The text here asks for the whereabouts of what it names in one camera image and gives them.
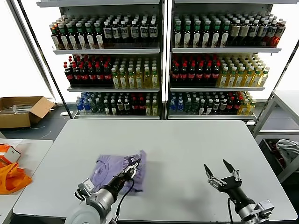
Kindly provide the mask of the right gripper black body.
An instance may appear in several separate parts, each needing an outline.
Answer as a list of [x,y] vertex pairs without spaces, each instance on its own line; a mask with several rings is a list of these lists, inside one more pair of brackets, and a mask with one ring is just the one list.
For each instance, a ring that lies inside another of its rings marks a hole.
[[219,186],[218,190],[222,193],[228,194],[229,198],[235,205],[235,210],[241,210],[249,204],[255,204],[255,202],[248,198],[241,189],[242,181],[236,181],[232,176],[223,178],[222,181],[226,184],[224,186]]

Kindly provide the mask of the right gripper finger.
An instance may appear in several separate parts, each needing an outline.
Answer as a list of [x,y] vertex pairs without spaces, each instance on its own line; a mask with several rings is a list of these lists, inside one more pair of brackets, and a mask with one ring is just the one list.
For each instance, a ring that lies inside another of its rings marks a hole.
[[240,177],[240,171],[238,169],[235,169],[229,162],[227,162],[225,159],[223,159],[223,163],[226,166],[227,170],[231,174],[232,177],[235,178],[236,182],[241,182],[242,179]]
[[226,185],[226,182],[215,177],[211,170],[208,168],[206,164],[204,164],[205,173],[208,177],[208,183],[214,187],[215,189],[219,189],[220,187],[224,187]]

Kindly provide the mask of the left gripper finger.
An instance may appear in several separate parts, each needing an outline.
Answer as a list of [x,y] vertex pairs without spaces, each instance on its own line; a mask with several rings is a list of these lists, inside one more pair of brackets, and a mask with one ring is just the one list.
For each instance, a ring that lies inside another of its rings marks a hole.
[[133,179],[136,175],[139,165],[140,162],[135,162],[133,165],[129,165],[127,167],[127,174],[130,177],[130,179]]
[[124,170],[123,170],[123,174],[136,174],[137,170],[138,170],[138,166],[141,163],[141,159],[136,160],[135,162],[133,162],[132,165],[128,165]]

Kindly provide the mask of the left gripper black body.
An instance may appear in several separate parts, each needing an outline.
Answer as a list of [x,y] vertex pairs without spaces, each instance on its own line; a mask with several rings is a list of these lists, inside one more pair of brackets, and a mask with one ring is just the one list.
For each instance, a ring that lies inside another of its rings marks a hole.
[[110,191],[112,194],[119,194],[122,189],[125,187],[126,192],[130,192],[134,186],[134,174],[132,173],[119,173],[117,176],[113,177],[113,179],[105,185],[105,189]]

